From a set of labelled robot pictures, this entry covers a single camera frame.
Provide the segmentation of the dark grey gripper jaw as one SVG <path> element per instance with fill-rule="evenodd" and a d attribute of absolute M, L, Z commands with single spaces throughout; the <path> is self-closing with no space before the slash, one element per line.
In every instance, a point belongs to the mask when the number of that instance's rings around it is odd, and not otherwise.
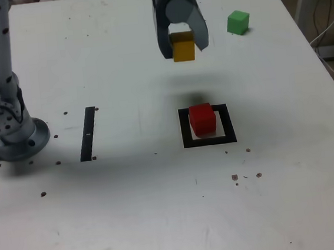
<path fill-rule="evenodd" d="M 168 32 L 170 21 L 166 15 L 167 2 L 168 0 L 152 0 L 158 46 L 163 57 L 171 59 L 173 57 L 173 49 Z"/>

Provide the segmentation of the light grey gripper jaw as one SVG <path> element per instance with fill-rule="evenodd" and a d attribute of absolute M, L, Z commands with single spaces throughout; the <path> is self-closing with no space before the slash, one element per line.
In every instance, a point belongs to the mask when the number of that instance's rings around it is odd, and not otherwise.
<path fill-rule="evenodd" d="M 187 24 L 199 50 L 209 45 L 209 31 L 196 0 L 169 0 L 166 15 L 172 24 Z"/>

